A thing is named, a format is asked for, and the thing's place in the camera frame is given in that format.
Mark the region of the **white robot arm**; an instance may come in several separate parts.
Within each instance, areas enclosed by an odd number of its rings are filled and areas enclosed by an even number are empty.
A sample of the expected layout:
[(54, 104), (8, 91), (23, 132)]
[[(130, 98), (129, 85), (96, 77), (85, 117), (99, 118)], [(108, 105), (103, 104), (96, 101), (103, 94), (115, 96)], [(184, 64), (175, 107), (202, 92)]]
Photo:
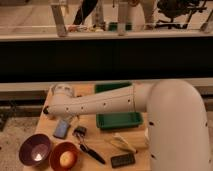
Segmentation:
[(198, 90), (180, 79), (74, 97), (59, 84), (44, 112), (53, 116), (146, 112), (151, 171), (213, 171), (207, 112)]

